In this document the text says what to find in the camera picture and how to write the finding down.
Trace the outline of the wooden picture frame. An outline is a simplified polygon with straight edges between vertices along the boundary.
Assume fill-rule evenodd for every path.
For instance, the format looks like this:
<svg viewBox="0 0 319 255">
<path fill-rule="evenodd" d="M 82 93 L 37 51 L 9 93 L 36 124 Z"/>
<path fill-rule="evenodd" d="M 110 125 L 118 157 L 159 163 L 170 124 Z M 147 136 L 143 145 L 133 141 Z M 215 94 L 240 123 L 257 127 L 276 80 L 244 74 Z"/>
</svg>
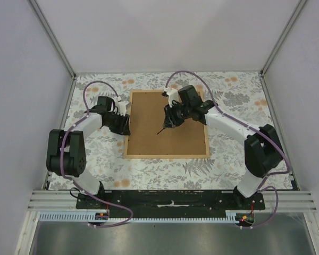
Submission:
<svg viewBox="0 0 319 255">
<path fill-rule="evenodd" d="M 191 119 L 175 128 L 163 128 L 168 99 L 161 90 L 130 92 L 130 132 L 125 138 L 127 159 L 210 158 L 207 127 Z"/>
</svg>

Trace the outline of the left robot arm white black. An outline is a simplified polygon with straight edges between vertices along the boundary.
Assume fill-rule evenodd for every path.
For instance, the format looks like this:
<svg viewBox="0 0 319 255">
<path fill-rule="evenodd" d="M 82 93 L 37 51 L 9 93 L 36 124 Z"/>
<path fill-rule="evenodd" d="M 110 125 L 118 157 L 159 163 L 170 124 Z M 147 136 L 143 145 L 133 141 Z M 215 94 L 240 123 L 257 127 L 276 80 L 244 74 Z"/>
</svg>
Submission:
<svg viewBox="0 0 319 255">
<path fill-rule="evenodd" d="M 46 168 L 69 181 L 81 193 L 88 196 L 94 208 L 106 204 L 106 195 L 101 181 L 87 169 L 85 140 L 95 131 L 107 127 L 112 133 L 130 135 L 127 113 L 128 101 L 99 96 L 97 105 L 87 110 L 84 116 L 67 130 L 53 129 L 49 133 Z"/>
</svg>

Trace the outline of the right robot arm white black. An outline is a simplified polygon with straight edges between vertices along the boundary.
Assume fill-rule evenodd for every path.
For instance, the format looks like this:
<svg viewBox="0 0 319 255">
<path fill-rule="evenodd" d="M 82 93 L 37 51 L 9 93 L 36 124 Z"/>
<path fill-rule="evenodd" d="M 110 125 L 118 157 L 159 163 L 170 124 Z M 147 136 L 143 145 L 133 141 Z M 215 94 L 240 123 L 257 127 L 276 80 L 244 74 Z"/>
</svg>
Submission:
<svg viewBox="0 0 319 255">
<path fill-rule="evenodd" d="M 251 126 L 221 113 L 217 104 L 212 100 L 203 101 L 191 85 L 180 90 L 164 88 L 162 95 L 168 99 L 168 104 L 164 107 L 163 128 L 177 128 L 185 120 L 192 119 L 222 131 L 243 145 L 246 171 L 234 188 L 232 200 L 237 208 L 247 208 L 269 171 L 283 160 L 283 151 L 275 128 L 269 124 Z"/>
</svg>

